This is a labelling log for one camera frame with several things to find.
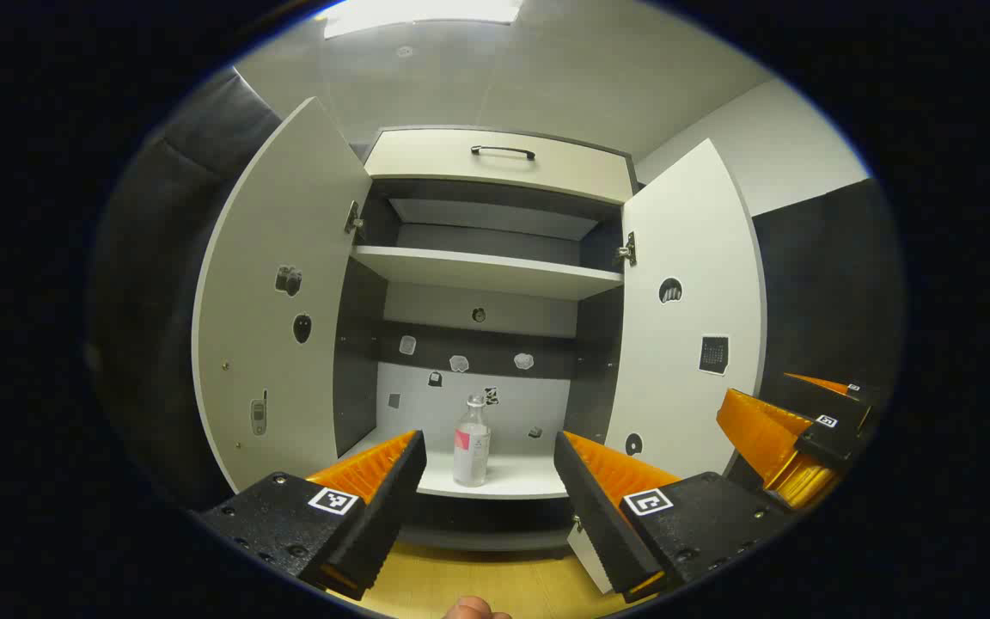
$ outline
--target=ceiling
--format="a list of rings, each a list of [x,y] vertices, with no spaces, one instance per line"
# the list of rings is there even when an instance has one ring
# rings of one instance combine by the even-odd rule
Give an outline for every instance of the ceiling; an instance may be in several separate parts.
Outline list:
[[[283,117],[317,95],[351,144],[367,144],[378,126],[498,126],[639,161],[771,77],[636,0],[522,0],[510,25],[420,22],[330,40],[323,25],[297,24],[236,69]]]

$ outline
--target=bottle label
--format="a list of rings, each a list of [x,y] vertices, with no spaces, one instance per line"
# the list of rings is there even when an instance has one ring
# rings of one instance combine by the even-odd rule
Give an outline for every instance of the bottle label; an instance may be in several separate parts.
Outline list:
[[[457,430],[453,438],[453,477],[472,483],[487,471],[487,448],[490,436]]]

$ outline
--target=open cabinet door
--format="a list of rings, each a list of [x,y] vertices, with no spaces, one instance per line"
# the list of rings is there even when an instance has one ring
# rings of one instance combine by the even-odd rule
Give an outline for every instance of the open cabinet door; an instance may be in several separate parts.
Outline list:
[[[625,203],[635,235],[606,446],[681,478],[722,473],[729,388],[755,394],[766,303],[755,229],[705,140]]]
[[[236,492],[275,470],[307,475],[337,459],[334,340],[353,244],[345,227],[370,183],[311,98],[266,140],[220,212],[193,303],[193,383]]]

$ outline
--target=human hand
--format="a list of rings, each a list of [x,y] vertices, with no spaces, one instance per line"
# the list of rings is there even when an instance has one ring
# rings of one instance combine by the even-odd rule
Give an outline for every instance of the human hand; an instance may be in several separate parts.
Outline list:
[[[512,619],[506,612],[492,612],[492,607],[483,598],[463,596],[456,600],[443,619]]]

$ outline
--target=finger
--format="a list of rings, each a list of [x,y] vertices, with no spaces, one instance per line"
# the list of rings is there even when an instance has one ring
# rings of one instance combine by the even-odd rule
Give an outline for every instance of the finger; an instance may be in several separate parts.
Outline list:
[[[491,616],[492,607],[487,603],[482,597],[476,596],[461,596],[461,599],[456,600],[456,606],[467,606],[468,608],[475,608],[483,615],[485,618]]]
[[[453,606],[445,612],[444,619],[488,619],[490,615],[484,615],[471,606]]]

